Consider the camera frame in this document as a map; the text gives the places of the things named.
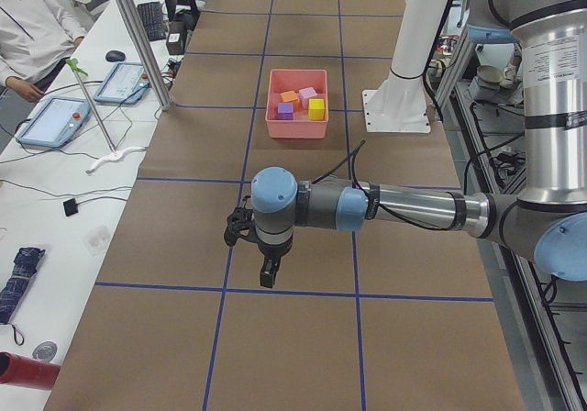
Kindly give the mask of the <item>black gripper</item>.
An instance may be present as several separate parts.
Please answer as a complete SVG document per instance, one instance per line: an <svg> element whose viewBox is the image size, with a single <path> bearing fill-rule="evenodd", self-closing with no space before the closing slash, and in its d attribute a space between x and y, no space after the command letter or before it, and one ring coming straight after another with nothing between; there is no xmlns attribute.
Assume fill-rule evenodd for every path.
<svg viewBox="0 0 587 411"><path fill-rule="evenodd" d="M249 195L241 199L241 203L227 217L227 227L224 232L224 241L229 247L234 247L239 239L258 246L264 256L260 268L260 286L272 289L276 282L277 273L280 270L281 258L286 255L293 246L293 236L287 240L278 240L276 244L270 244L262 240L256 231L253 219L253 209L247 208Z"/></svg>

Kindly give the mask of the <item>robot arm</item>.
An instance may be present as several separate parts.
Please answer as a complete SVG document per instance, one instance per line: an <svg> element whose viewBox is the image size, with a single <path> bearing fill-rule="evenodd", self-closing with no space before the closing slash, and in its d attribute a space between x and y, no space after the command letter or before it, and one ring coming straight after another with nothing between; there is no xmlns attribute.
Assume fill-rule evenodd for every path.
<svg viewBox="0 0 587 411"><path fill-rule="evenodd" d="M471 0L468 34L497 31L522 48L526 181L506 196L464 191L442 122L427 114L429 53L452 0L407 0L393 56L377 69L372 110L354 69L343 77L358 158L333 171L321 140L275 139L257 115L247 200L227 218L226 244L258 263L255 283L274 283L295 234L314 246L303 265L332 261L328 230L361 232L401 264L412 252L452 262L448 234L487 239L566 281L586 278L586 0Z"/></svg>

